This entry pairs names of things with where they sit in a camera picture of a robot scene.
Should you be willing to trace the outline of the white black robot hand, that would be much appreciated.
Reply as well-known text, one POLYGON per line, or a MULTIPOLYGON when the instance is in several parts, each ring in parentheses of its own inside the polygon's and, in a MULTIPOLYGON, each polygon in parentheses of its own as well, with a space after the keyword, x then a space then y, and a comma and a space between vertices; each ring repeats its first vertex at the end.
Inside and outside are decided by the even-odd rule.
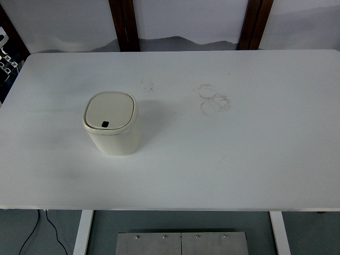
POLYGON ((11 75, 17 76, 19 74, 20 62, 19 52, 14 47, 14 43, 5 30, 1 27, 1 74, 7 79, 11 75))

